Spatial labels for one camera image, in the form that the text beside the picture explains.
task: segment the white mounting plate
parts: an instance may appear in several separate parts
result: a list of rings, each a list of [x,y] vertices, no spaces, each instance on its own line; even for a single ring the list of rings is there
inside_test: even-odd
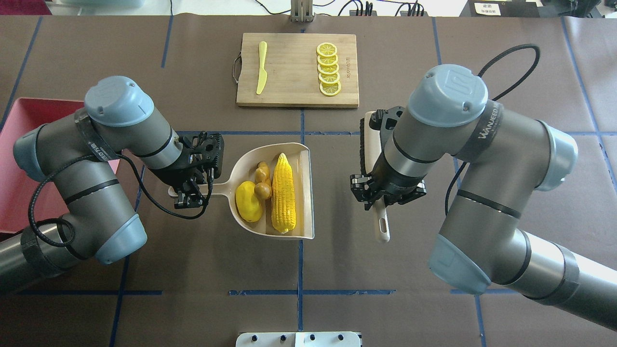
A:
[[[236,347],[362,347],[360,336],[355,332],[242,333]]]

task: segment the red plastic container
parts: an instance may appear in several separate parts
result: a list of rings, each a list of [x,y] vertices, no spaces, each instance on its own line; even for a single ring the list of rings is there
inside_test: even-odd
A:
[[[13,103],[0,132],[0,241],[28,226],[28,204],[38,182],[26,176],[13,158],[13,144],[22,135],[83,107],[83,101],[19,98]],[[112,163],[115,170],[118,163]],[[48,183],[36,201],[35,218],[57,218],[68,212],[53,183]]]

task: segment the white label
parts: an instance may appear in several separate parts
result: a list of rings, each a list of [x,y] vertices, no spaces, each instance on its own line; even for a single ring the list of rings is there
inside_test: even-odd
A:
[[[474,6],[476,7],[477,14],[501,15],[501,12],[499,12],[498,4],[482,4],[479,2],[474,2]]]

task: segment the white bracket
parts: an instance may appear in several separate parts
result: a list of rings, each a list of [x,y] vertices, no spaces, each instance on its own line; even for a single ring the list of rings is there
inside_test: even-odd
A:
[[[315,17],[313,0],[291,0],[289,15],[292,22],[312,22]]]
[[[362,347],[355,332],[242,333],[236,347]]]

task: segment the blue joint cap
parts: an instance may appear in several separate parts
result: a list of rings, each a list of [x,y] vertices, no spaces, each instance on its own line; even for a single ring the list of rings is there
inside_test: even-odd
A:
[[[100,80],[86,93],[85,106],[93,120],[108,127],[130,127],[143,122],[154,111],[152,99],[124,76]]]
[[[42,182],[45,179],[45,174],[36,158],[36,139],[44,125],[30,130],[13,144],[13,157],[17,166],[26,171],[26,175],[37,182]]]
[[[148,237],[135,214],[99,248],[94,257],[103,264],[119,261],[146,244]]]
[[[463,251],[437,235],[428,267],[444,282],[465,293],[479,295],[491,284],[490,278]]]
[[[538,122],[544,126],[549,134],[550,159],[546,176],[535,190],[549,191],[561,185],[566,180],[566,176],[572,173],[578,158],[578,146],[572,136],[541,120],[538,120]]]
[[[443,64],[426,73],[409,97],[407,109],[424,124],[452,128],[478,118],[488,98],[482,78],[468,68]]]

